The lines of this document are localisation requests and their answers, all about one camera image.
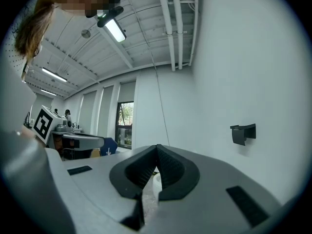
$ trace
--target brown hair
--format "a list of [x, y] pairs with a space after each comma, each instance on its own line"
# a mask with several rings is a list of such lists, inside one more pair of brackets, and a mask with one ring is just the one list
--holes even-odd
[[52, 20], [53, 11], [54, 4], [46, 5], [20, 24], [15, 48], [21, 55], [26, 56], [27, 61], [33, 59], [34, 53]]

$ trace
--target window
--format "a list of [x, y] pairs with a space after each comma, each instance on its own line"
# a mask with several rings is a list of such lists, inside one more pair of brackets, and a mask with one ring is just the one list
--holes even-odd
[[133, 101], [120, 102], [117, 106], [115, 141], [119, 147], [132, 146]]

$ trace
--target white ceiling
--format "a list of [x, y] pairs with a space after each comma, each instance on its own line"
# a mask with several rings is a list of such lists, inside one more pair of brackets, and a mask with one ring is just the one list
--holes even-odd
[[[131, 0], [131, 3], [150, 43], [156, 65], [169, 64], [170, 51], [160, 0]], [[116, 19], [125, 30], [127, 39], [118, 43], [112, 38], [113, 44], [110, 43], [112, 40], [109, 42], [104, 37], [110, 36], [110, 33], [107, 33], [105, 28], [99, 29], [94, 18], [72, 16], [56, 9], [53, 23], [44, 35], [42, 51], [34, 60], [32, 68], [35, 72], [29, 72], [25, 80], [65, 99], [96, 81], [132, 69], [152, 67], [151, 54], [129, 0], [121, 0], [121, 6], [124, 12]], [[193, 40], [194, 13], [187, 4], [182, 4], [181, 8], [183, 30], [187, 31], [183, 35], [183, 61], [188, 62]], [[169, 5], [169, 9], [173, 30], [176, 31], [174, 6]], [[81, 36], [83, 29], [90, 31], [90, 38], [85, 39]], [[176, 33], [174, 38], [177, 61]], [[116, 49], [123, 53], [124, 59]], [[57, 79], [52, 81], [52, 77], [43, 73], [41, 67], [58, 73], [68, 79], [68, 82], [58, 82]]]

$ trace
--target blue object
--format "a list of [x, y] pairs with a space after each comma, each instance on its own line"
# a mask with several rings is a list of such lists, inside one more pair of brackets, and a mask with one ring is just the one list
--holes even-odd
[[106, 156], [107, 152], [108, 152], [108, 148], [109, 151], [112, 154], [116, 153], [116, 149], [118, 147], [116, 141], [114, 141], [112, 138], [103, 138], [104, 139], [104, 146], [102, 146], [100, 148], [101, 151], [101, 156]]

